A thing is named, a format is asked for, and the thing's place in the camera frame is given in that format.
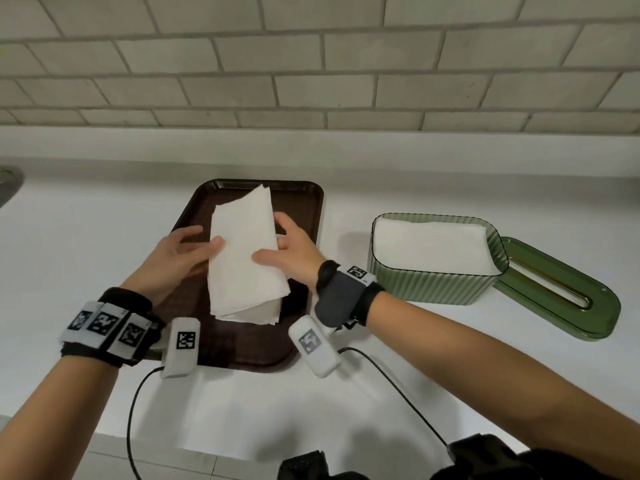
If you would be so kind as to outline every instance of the brown tray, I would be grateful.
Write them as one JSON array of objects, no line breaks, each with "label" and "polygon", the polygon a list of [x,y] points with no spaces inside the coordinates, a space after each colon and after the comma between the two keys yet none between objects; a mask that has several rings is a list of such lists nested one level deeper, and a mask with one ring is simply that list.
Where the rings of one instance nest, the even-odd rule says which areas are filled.
[{"label": "brown tray", "polygon": [[[211,180],[197,188],[173,229],[200,224],[204,227],[204,233],[193,240],[210,239],[211,215],[216,205],[236,200],[259,184],[271,189],[273,209],[290,215],[315,242],[324,192],[312,182]],[[278,225],[276,231],[284,233]],[[196,317],[200,320],[200,365],[254,372],[279,371],[298,354],[287,332],[290,325],[308,310],[307,287],[293,280],[289,280],[289,285],[291,293],[282,300],[280,322],[276,325],[216,320],[209,314],[209,290],[205,274],[182,282],[156,307],[156,313],[164,319]]]}]

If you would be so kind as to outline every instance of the white sensor device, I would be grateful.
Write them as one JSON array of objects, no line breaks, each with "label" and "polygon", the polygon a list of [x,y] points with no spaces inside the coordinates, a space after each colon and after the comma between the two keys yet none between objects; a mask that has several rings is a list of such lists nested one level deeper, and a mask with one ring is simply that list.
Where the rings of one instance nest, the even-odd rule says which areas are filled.
[{"label": "white sensor device", "polygon": [[192,317],[174,318],[170,326],[169,343],[162,355],[162,379],[188,376],[198,364],[199,320]]},{"label": "white sensor device", "polygon": [[340,355],[310,315],[293,323],[289,327],[289,336],[317,377],[327,377],[340,365]]}]

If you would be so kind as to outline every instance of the brick wall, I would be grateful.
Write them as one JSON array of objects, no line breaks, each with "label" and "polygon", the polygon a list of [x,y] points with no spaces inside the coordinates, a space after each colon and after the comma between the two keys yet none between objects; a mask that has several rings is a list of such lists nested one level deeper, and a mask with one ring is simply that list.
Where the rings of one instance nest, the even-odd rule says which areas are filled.
[{"label": "brick wall", "polygon": [[631,134],[640,0],[0,0],[0,122]]}]

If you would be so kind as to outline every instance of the cable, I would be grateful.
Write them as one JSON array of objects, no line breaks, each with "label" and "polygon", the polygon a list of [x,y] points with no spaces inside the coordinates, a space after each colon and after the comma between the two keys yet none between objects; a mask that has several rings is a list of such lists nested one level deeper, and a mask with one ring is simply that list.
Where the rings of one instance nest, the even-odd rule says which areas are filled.
[{"label": "cable", "polygon": [[380,374],[382,374],[386,380],[389,381],[389,383],[395,387],[396,391],[398,391],[398,393],[403,397],[403,399],[406,401],[407,404],[409,404],[409,406],[411,406],[411,409],[414,410],[416,412],[416,414],[418,414],[418,416],[420,416],[420,419],[422,419],[424,421],[424,423],[429,427],[430,430],[433,431],[433,434],[436,435],[436,437],[440,440],[440,442],[444,445],[444,447],[447,447],[447,442],[444,441],[444,438],[442,436],[440,436],[440,434],[436,431],[436,428],[434,428],[431,423],[429,421],[427,421],[427,418],[425,418],[422,413],[420,411],[418,411],[418,408],[416,408],[411,401],[409,401],[409,398],[407,398],[407,396],[404,395],[404,393],[400,390],[400,388],[398,386],[396,386],[395,382],[393,382],[388,375],[386,375],[385,371],[383,371],[382,369],[380,369],[380,366],[375,363],[373,361],[373,359],[371,357],[369,357],[367,354],[365,354],[362,350],[358,350],[355,349],[353,347],[343,347],[340,350],[338,350],[338,354],[341,354],[343,352],[347,352],[347,350],[350,350],[352,352],[357,352],[360,355],[362,355],[365,359],[367,359],[369,362],[371,362],[373,364],[373,366],[380,371]]},{"label": "cable", "polygon": [[140,478],[138,469],[136,468],[135,463],[133,463],[133,455],[131,453],[131,420],[133,418],[133,408],[136,405],[136,399],[138,398],[140,389],[142,389],[142,386],[144,386],[147,379],[149,379],[149,377],[151,377],[156,372],[160,372],[163,370],[164,370],[164,367],[156,367],[153,371],[149,372],[144,379],[142,379],[142,382],[140,382],[140,385],[138,386],[136,393],[133,395],[133,401],[131,402],[131,409],[129,410],[129,421],[127,421],[127,456],[129,457],[129,464],[131,465],[131,469],[133,470],[133,475],[136,476],[136,480],[142,480],[142,478]]}]

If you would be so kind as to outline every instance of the white napkin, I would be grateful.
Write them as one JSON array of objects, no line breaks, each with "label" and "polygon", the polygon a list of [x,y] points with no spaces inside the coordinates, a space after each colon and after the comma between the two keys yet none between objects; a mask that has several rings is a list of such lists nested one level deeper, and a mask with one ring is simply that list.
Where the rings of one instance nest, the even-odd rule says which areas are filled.
[{"label": "white napkin", "polygon": [[269,188],[260,185],[217,205],[211,218],[211,236],[216,235],[224,238],[225,247],[209,261],[211,314],[218,320],[277,323],[280,299],[291,292],[287,278],[251,259],[258,249],[278,249]]},{"label": "white napkin", "polygon": [[479,224],[414,223],[380,217],[373,253],[385,266],[432,273],[500,274]]}]

